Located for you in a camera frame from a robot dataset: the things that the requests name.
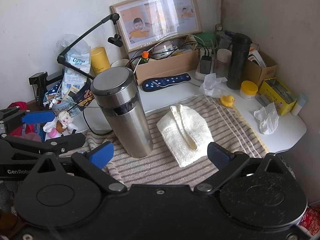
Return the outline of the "yellow tin box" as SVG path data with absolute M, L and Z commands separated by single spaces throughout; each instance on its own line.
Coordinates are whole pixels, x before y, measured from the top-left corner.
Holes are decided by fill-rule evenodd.
M 265 79 L 259 88 L 259 93 L 269 102 L 274 102 L 279 116 L 289 113 L 297 101 L 294 94 L 276 77 Z

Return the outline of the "framed baby photo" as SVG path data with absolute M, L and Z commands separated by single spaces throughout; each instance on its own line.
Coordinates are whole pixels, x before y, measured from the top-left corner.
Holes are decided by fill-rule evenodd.
M 127 0 L 111 6 L 127 53 L 163 40 L 200 33 L 197 0 Z

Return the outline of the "wet wipes plastic pack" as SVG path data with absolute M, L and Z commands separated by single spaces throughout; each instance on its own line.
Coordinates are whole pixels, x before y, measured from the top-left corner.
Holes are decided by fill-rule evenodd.
M 66 48 L 71 45 L 78 38 L 74 34 L 66 34 L 61 41 L 58 42 L 60 46 Z M 66 62 L 70 63 L 79 70 L 89 74 L 91 70 L 91 47 L 87 44 L 86 41 L 81 40 L 75 46 L 71 48 L 66 54 Z M 80 90 L 85 82 L 87 77 L 78 72 L 65 67 L 65 73 L 63 77 L 61 92 L 62 95 L 68 92 L 71 87 L 75 87 Z

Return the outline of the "blonde doll figurine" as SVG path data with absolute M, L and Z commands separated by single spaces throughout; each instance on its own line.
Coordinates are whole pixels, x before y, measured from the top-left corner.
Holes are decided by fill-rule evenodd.
M 49 139 L 74 134 L 77 130 L 78 127 L 73 123 L 73 118 L 67 111 L 61 111 L 53 121 L 46 123 L 43 127 Z

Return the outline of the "black charger adapter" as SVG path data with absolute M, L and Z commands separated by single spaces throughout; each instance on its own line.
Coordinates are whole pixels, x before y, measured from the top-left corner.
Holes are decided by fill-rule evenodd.
M 212 57 L 203 55 L 200 60 L 200 73 L 209 74 L 212 68 Z

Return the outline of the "striped beige table towel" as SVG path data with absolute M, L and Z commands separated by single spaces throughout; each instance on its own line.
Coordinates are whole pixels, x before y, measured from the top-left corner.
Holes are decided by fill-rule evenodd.
M 267 154 L 266 146 L 236 108 L 224 107 L 216 98 L 193 96 L 149 112 L 146 119 L 153 150 L 144 158 L 129 156 L 114 133 L 100 137 L 87 132 L 80 150 L 90 151 L 104 142 L 112 142 L 114 155 L 103 171 L 127 187 L 132 184 L 194 187 L 217 172 L 207 157 L 210 142 L 253 158 Z

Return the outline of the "small cardboard box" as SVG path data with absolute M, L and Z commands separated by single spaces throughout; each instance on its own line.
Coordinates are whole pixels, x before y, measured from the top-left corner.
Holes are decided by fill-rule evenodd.
M 244 68 L 243 79 L 252 81 L 259 88 L 265 79 L 275 77 L 277 63 L 269 55 L 259 50 L 259 54 L 263 59 L 266 67 L 261 67 L 253 61 L 247 60 Z

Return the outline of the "yellow rubber duck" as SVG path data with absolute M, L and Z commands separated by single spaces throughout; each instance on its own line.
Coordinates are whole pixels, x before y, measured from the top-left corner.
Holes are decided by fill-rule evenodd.
M 220 97 L 220 102 L 221 102 L 221 105 L 223 105 L 224 107 L 231 108 L 231 107 L 233 107 L 234 96 L 232 96 L 232 95 L 222 95 Z

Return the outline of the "crumpled tissue near charger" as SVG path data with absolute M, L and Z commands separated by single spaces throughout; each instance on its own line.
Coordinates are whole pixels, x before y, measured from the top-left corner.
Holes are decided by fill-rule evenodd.
M 204 77 L 204 81 L 199 88 L 201 94 L 219 98 L 226 90 L 224 84 L 227 82 L 225 77 L 216 77 L 215 73 L 208 74 Z

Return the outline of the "clear jar white lid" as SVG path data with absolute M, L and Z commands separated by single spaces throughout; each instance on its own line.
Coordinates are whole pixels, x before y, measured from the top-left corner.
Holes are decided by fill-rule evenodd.
M 228 49 L 219 49 L 215 59 L 215 72 L 219 77 L 228 76 L 232 52 Z

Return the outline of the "orange cap green bottle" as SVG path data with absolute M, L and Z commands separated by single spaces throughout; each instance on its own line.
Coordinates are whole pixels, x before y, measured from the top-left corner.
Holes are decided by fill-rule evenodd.
M 149 61 L 149 52 L 148 51 L 142 52 L 138 65 L 148 63 L 148 61 Z

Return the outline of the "white blue tube bottle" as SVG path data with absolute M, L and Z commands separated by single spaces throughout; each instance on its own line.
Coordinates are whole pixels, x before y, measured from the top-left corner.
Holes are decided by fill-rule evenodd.
M 297 101 L 295 103 L 295 105 L 293 106 L 293 108 L 291 109 L 291 114 L 293 116 L 297 116 L 300 112 L 300 110 L 303 108 L 303 106 L 306 104 L 307 102 L 307 97 L 305 94 L 300 93 Z

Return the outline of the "yellow cylindrical canister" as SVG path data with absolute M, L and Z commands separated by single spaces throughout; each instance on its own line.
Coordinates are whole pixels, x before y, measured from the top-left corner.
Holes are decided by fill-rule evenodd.
M 96 75 L 111 68 L 104 47 L 97 47 L 91 50 L 91 67 Z

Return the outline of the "black tall thermos bottle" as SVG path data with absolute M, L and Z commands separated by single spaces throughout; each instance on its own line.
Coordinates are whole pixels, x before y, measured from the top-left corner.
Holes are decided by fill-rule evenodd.
M 236 33 L 232 37 L 232 55 L 226 83 L 232 90 L 240 89 L 251 44 L 252 40 L 245 34 Z

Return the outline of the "stainless steel thermos container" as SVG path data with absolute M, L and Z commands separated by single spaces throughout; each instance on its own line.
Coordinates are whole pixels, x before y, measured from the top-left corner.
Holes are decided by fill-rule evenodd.
M 133 71 L 113 67 L 98 74 L 91 92 L 116 137 L 133 158 L 144 158 L 153 142 Z

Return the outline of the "crumpled tissue near tin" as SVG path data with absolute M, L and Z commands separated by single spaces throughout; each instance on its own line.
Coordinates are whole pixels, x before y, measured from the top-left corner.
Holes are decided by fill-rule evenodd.
M 259 121 L 260 133 L 269 135 L 274 133 L 278 128 L 280 116 L 277 113 L 274 102 L 254 111 L 253 115 Z

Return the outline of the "blue dotted power strip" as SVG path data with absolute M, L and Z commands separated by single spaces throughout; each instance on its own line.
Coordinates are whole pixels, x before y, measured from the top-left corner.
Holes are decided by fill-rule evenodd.
M 142 90 L 145 92 L 155 92 L 157 90 L 174 86 L 179 83 L 188 82 L 190 80 L 191 77 L 188 73 L 167 77 L 153 77 L 145 80 L 142 83 Z

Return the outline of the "long cardboard box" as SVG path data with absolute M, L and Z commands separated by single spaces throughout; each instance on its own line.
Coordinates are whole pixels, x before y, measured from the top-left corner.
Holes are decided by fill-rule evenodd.
M 144 51 L 149 52 L 149 61 L 138 65 Z M 134 76 L 138 85 L 152 77 L 172 76 L 195 70 L 200 60 L 198 49 L 187 49 L 178 53 L 173 52 L 173 54 L 169 52 L 169 57 L 165 55 L 161 59 L 156 59 L 156 55 L 159 55 L 159 52 L 156 52 L 155 46 L 151 46 L 137 50 L 129 59 L 126 67 L 135 72 Z

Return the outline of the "yellow lid cream jar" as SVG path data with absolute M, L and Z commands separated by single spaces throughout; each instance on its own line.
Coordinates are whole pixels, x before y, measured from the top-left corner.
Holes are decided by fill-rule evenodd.
M 245 100 L 252 100 L 258 92 L 258 87 L 252 81 L 243 81 L 240 87 L 240 96 Z

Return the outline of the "snack packet dark blue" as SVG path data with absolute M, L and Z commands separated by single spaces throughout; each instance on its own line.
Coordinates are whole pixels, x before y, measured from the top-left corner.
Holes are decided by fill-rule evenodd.
M 84 107 L 87 107 L 94 99 L 91 92 L 91 84 L 91 79 L 87 79 L 84 86 L 74 96 L 72 96 L 75 103 L 73 108 L 83 111 Z

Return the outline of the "white ceramic cup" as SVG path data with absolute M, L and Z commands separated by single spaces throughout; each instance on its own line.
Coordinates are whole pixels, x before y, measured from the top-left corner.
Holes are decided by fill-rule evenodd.
M 125 67 L 129 63 L 128 59 L 120 59 L 111 64 L 111 67 Z

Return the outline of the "white towel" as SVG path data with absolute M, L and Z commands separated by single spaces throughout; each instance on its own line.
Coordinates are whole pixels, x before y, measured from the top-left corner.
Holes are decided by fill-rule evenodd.
M 206 120 L 185 105 L 170 106 L 157 128 L 179 167 L 206 156 L 208 145 L 214 141 Z

